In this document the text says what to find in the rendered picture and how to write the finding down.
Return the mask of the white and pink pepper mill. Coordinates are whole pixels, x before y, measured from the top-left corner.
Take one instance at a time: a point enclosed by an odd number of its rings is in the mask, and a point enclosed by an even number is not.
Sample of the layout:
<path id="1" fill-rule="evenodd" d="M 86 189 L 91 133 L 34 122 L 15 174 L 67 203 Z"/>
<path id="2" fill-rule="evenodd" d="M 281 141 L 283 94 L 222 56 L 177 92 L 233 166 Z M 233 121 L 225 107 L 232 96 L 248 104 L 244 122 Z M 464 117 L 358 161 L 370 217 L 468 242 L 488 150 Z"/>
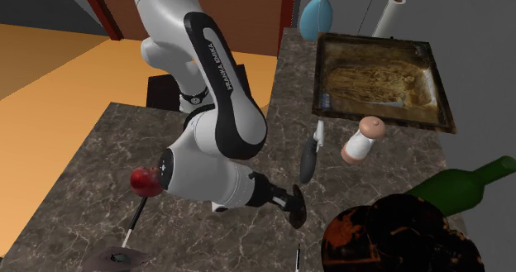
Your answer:
<path id="1" fill-rule="evenodd" d="M 364 117 L 357 132 L 342 147 L 341 156 L 350 165 L 357 165 L 369 153 L 373 144 L 385 135 L 385 123 L 378 117 Z"/>

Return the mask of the red apple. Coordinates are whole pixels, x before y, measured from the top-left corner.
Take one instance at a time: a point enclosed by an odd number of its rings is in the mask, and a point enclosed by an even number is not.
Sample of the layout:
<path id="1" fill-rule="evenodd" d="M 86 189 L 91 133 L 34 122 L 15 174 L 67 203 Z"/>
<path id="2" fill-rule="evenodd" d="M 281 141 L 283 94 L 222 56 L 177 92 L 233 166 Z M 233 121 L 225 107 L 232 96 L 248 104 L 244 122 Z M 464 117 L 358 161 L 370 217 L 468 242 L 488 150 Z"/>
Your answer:
<path id="1" fill-rule="evenodd" d="M 140 166 L 134 169 L 130 185 L 131 190 L 143 198 L 152 198 L 163 192 L 156 167 Z"/>

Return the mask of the black and orange vase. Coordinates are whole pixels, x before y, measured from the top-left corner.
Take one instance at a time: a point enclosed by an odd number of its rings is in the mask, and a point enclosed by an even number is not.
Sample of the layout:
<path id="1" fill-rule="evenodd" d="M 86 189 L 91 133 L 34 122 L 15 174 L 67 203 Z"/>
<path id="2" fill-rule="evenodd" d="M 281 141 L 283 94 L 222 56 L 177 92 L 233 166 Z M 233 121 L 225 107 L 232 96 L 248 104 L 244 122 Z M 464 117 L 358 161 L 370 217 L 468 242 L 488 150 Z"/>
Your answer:
<path id="1" fill-rule="evenodd" d="M 485 272 L 474 242 L 407 194 L 339 213 L 323 234 L 321 258 L 324 272 Z"/>

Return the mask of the dark tray with noodles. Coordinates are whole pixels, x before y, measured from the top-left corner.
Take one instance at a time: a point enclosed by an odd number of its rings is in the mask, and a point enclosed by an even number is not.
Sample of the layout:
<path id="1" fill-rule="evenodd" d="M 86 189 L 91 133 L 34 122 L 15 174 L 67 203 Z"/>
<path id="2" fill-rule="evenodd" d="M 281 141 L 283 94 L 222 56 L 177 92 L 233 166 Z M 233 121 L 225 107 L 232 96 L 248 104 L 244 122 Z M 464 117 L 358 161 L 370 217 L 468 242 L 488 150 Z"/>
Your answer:
<path id="1" fill-rule="evenodd" d="M 312 113 L 456 133 L 432 47 L 425 41 L 321 33 Z"/>

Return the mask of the grey dish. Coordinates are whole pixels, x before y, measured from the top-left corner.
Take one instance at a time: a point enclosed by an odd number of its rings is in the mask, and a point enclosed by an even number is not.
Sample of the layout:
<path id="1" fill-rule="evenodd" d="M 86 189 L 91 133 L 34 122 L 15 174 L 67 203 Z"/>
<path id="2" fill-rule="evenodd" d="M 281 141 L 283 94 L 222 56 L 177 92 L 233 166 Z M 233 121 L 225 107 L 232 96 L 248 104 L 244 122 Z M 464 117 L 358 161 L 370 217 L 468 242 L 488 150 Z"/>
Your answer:
<path id="1" fill-rule="evenodd" d="M 83 272 L 131 272 L 150 260 L 145 252 L 110 246 L 85 260 L 82 267 Z"/>

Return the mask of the blue soap dispenser bottle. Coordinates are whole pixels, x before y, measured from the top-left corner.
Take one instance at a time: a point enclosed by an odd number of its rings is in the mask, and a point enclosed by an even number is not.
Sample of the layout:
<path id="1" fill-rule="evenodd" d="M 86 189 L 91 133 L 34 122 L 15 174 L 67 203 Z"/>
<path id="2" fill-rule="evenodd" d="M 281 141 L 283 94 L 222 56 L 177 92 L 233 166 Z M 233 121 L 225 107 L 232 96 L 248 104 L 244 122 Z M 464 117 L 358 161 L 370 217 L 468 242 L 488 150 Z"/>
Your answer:
<path id="1" fill-rule="evenodd" d="M 308 41 L 315 41 L 319 33 L 329 32 L 333 10 L 329 0 L 311 0 L 299 18 L 299 33 Z"/>

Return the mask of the green glass bottle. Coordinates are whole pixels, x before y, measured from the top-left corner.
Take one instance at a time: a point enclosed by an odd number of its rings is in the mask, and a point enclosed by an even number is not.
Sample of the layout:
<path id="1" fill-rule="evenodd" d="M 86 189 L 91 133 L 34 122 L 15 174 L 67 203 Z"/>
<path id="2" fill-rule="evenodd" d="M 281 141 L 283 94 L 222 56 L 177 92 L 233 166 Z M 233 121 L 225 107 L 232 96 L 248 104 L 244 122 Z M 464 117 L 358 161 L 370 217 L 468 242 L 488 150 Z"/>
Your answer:
<path id="1" fill-rule="evenodd" d="M 411 188 L 406 194 L 420 197 L 445 217 L 470 210 L 484 197 L 485 186 L 516 172 L 516 159 L 502 156 L 478 169 L 445 169 Z"/>

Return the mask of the white paper towel roll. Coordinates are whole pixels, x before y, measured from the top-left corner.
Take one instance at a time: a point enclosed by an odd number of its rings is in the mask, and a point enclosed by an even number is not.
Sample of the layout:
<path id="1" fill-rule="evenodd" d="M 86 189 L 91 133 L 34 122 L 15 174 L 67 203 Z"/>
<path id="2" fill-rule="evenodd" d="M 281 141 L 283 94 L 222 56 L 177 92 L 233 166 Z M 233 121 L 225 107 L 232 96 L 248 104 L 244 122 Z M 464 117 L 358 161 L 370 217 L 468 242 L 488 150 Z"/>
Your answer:
<path id="1" fill-rule="evenodd" d="M 394 29 L 397 27 L 400 17 L 404 13 L 405 4 L 406 0 L 388 0 L 372 36 L 391 38 L 394 35 Z"/>

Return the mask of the black handled white kitchen tool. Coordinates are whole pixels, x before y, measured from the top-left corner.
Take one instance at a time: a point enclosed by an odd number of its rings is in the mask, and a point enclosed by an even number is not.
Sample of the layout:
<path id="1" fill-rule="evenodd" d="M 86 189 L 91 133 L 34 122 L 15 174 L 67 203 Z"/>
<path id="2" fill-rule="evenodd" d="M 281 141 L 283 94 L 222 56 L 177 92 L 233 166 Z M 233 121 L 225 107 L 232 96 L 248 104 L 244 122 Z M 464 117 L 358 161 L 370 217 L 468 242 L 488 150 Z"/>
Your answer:
<path id="1" fill-rule="evenodd" d="M 299 182 L 307 184 L 313 177 L 319 149 L 324 145 L 324 121 L 319 120 L 316 131 L 307 139 L 300 159 Z"/>

